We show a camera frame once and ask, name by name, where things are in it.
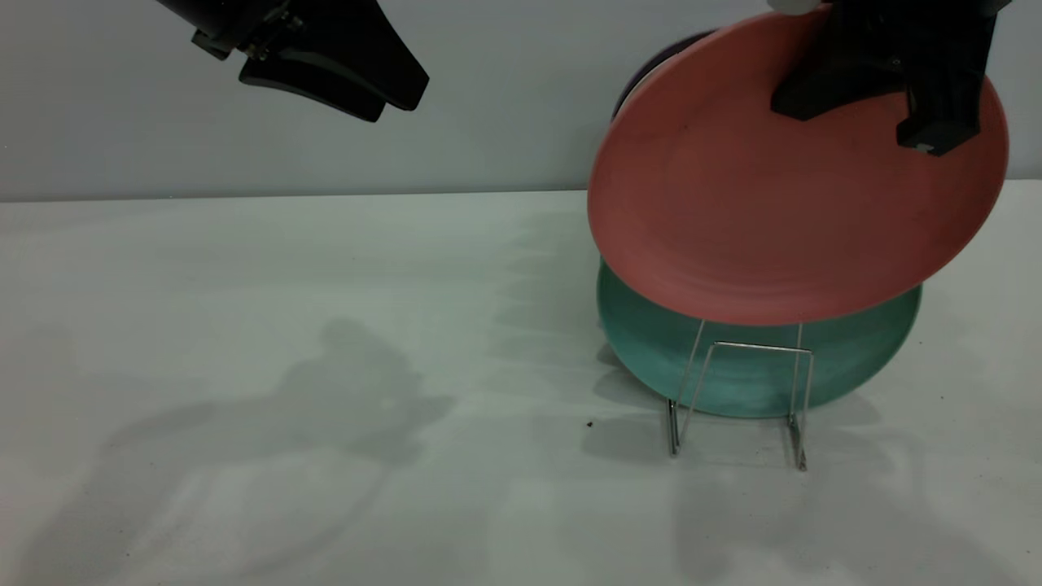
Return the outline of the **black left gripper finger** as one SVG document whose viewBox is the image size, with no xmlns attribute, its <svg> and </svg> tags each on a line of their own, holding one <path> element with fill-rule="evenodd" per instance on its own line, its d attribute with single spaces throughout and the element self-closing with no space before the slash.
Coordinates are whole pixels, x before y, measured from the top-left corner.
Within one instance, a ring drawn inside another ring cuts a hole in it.
<svg viewBox="0 0 1042 586">
<path fill-rule="evenodd" d="M 239 81 L 283 90 L 374 123 L 383 114 L 386 99 L 368 79 L 373 71 L 365 56 L 286 50 L 247 60 L 239 71 Z"/>
<path fill-rule="evenodd" d="M 321 55 L 365 56 L 368 76 L 391 107 L 419 107 L 431 78 L 376 1 L 302 1 L 299 26 L 287 38 L 286 50 L 311 50 Z"/>
</svg>

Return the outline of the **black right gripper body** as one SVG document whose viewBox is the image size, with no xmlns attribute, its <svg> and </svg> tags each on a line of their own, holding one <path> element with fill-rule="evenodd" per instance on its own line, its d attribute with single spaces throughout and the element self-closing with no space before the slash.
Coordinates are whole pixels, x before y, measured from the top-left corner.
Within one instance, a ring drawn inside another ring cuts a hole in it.
<svg viewBox="0 0 1042 586">
<path fill-rule="evenodd" d="M 820 34 L 820 67 L 983 72 L 997 16 L 1008 6 L 1008 1 L 832 1 Z"/>
</svg>

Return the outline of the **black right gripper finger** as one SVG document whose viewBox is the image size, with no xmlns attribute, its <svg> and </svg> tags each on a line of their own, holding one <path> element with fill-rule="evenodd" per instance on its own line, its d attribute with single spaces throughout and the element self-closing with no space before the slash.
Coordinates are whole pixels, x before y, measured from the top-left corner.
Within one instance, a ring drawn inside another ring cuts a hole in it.
<svg viewBox="0 0 1042 586">
<path fill-rule="evenodd" d="M 900 92 L 904 79 L 897 71 L 868 62 L 803 60 L 772 93 L 770 107 L 797 121 L 860 101 Z"/>
<path fill-rule="evenodd" d="M 908 116 L 898 145 L 940 157 L 978 136 L 986 67 L 987 53 L 902 56 Z"/>
</svg>

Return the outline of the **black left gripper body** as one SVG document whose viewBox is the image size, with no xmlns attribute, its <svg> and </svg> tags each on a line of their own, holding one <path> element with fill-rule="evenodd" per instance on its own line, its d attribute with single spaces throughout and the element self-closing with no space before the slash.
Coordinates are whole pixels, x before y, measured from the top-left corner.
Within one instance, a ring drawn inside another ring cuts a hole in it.
<svg viewBox="0 0 1042 586">
<path fill-rule="evenodd" d="M 265 62 L 299 26 L 302 1 L 160 1 L 194 27 L 192 43 L 219 60 L 239 51 Z"/>
</svg>

